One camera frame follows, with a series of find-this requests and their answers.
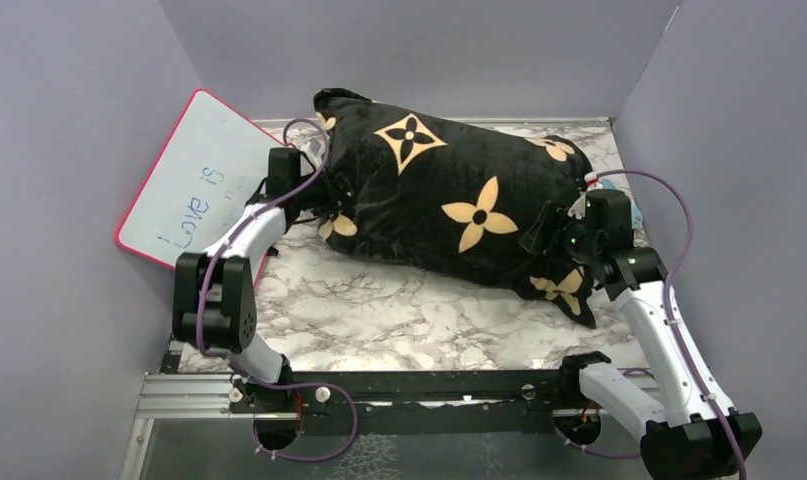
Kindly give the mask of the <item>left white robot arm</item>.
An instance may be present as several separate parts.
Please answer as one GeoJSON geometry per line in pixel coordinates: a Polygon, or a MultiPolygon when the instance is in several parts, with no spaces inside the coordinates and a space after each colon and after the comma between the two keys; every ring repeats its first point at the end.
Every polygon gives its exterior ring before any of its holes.
{"type": "Polygon", "coordinates": [[[301,212],[332,203],[328,155],[323,153],[320,164],[304,175],[307,158],[295,147],[271,149],[267,175],[236,223],[204,250],[181,254],[174,267],[173,337],[205,357],[226,360],[256,385],[256,398],[273,411],[289,405],[296,386],[287,357],[256,331],[259,265],[252,257],[266,257],[301,212]]]}

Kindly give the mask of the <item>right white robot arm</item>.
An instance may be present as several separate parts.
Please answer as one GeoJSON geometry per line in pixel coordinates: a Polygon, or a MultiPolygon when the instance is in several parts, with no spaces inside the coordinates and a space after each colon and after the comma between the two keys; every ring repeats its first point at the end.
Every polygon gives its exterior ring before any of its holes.
{"type": "Polygon", "coordinates": [[[593,189],[571,207],[548,202],[523,235],[530,253],[559,254],[588,269],[627,320],[659,396],[651,397],[599,352],[567,356],[558,398],[602,407],[639,445],[654,479],[747,476],[745,460],[762,436],[753,413],[741,413],[714,379],[676,306],[659,254],[634,244],[631,201],[619,190],[593,189]]]}

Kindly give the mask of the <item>black floral pillowcase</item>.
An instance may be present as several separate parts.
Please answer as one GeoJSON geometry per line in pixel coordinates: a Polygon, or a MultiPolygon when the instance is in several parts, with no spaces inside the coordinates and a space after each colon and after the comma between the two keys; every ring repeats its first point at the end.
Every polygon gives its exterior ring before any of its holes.
{"type": "Polygon", "coordinates": [[[540,216],[547,203],[569,207],[585,191],[592,164],[574,142],[505,134],[343,88],[320,90],[313,103],[337,194],[319,212],[331,249],[510,289],[595,327],[588,269],[522,245],[526,234],[555,231],[540,216]]]}

